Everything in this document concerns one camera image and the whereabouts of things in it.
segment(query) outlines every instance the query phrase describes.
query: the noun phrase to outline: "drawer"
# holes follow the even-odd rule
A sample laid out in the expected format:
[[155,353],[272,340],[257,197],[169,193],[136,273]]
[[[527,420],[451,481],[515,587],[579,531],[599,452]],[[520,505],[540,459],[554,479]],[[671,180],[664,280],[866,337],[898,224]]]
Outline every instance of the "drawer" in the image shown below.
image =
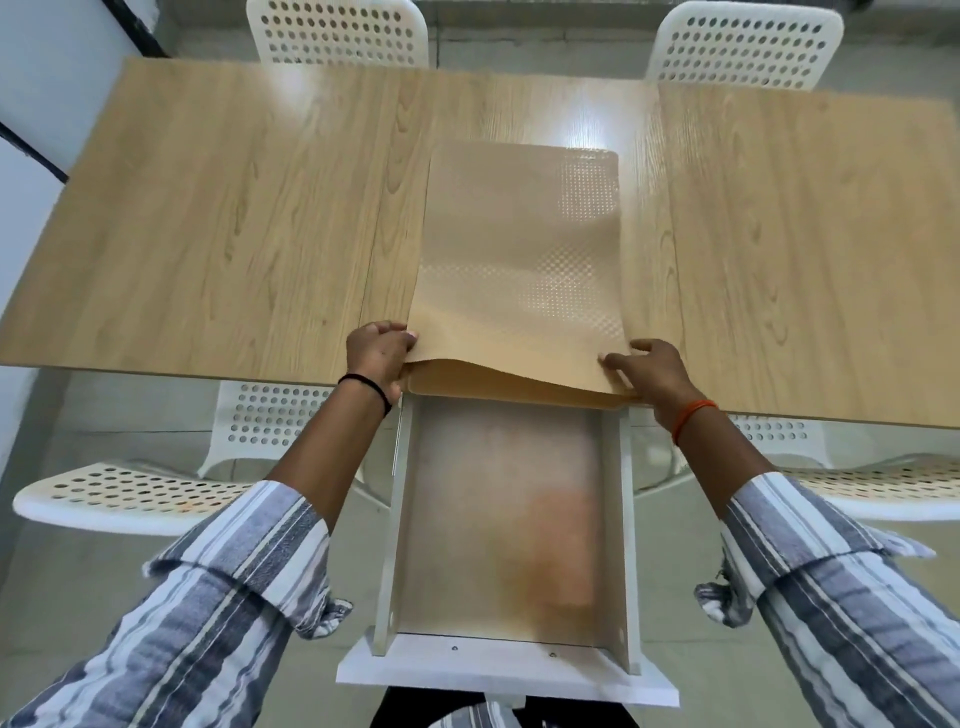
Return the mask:
[[675,705],[640,652],[633,482],[626,408],[405,395],[376,623],[338,680]]

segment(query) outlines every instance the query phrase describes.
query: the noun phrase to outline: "rolled-up sleeve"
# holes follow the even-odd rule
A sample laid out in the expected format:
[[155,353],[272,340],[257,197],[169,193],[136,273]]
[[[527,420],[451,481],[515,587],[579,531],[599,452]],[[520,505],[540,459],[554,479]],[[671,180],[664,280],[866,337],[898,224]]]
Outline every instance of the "rolled-up sleeve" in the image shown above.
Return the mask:
[[298,493],[257,483],[146,564],[158,583],[104,649],[5,725],[252,725],[290,636],[351,609],[330,594],[328,542]]
[[737,492],[721,536],[697,600],[731,627],[758,609],[821,724],[960,725],[960,623],[893,561],[929,548],[780,473]]

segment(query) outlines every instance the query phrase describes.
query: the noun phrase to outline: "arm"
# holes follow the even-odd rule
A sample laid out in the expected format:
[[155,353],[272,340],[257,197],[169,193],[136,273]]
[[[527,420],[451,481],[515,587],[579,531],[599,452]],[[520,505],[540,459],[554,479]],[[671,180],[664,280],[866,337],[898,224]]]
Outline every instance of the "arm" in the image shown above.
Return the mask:
[[[608,354],[668,430],[703,394],[666,342]],[[678,445],[721,519],[723,574],[696,596],[740,626],[756,606],[825,726],[960,725],[960,623],[896,555],[932,555],[840,511],[776,469],[722,412],[703,407]]]
[[[402,329],[371,324],[348,339],[348,366],[392,401],[416,340]],[[103,650],[3,725],[253,725],[290,636],[325,637],[349,614],[330,594],[327,523],[383,413],[370,386],[338,385],[270,480],[146,565],[159,583]]]
[[[367,324],[347,337],[347,369],[375,382],[394,405],[400,399],[400,367],[416,342],[404,324]],[[384,415],[383,399],[369,385],[342,381],[267,479],[301,493],[333,530]]]

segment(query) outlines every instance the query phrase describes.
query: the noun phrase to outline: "white chair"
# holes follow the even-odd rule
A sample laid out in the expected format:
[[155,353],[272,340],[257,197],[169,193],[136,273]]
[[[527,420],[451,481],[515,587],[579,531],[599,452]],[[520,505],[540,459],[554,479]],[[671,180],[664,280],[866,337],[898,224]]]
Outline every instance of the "white chair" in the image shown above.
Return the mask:
[[[332,391],[333,387],[220,382],[210,449],[200,477],[227,460],[279,460]],[[374,505],[390,508],[367,486],[363,466],[353,479],[353,490]]]
[[179,536],[250,488],[144,462],[105,462],[28,485],[13,498],[25,519],[140,536]]
[[809,91],[843,32],[825,8],[688,0],[657,29],[646,80]]
[[[838,470],[827,452],[823,425],[815,420],[731,415],[737,428],[764,455],[799,455],[820,468],[780,471],[847,515],[869,521],[960,521],[960,460],[942,455],[904,455],[861,468]],[[695,481],[676,448],[667,477],[634,491],[649,497]]]
[[[179,536],[252,485],[205,478],[215,465],[244,458],[278,460],[332,391],[223,381],[199,476],[143,461],[96,463],[28,485],[13,498],[13,510],[31,521],[86,531]],[[362,468],[352,489],[390,508],[364,483]]]
[[869,521],[960,521],[960,460],[907,455],[849,470],[784,473],[844,513]]
[[[736,425],[754,446],[768,457],[791,455],[810,460],[822,468],[831,468],[824,426],[816,420],[795,420],[783,417],[730,415]],[[666,476],[657,482],[634,488],[634,497],[650,496],[693,478],[684,454],[670,447],[670,464]]]
[[426,22],[410,0],[248,0],[264,63],[426,67]]

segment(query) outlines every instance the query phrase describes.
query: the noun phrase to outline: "black bracelet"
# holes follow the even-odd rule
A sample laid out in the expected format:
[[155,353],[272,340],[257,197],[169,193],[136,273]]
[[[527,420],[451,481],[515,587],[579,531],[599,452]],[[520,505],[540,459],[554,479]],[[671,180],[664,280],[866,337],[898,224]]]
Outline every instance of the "black bracelet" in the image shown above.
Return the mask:
[[356,379],[357,381],[362,381],[368,387],[371,387],[374,390],[374,392],[380,395],[380,398],[383,400],[383,416],[386,417],[387,415],[390,414],[390,410],[392,410],[394,406],[390,404],[390,400],[387,399],[387,396],[383,393],[383,390],[380,389],[379,384],[377,384],[372,379],[367,379],[363,375],[356,375],[353,372],[350,372],[348,374],[341,376],[340,381],[338,381],[337,384],[339,384],[344,379]]

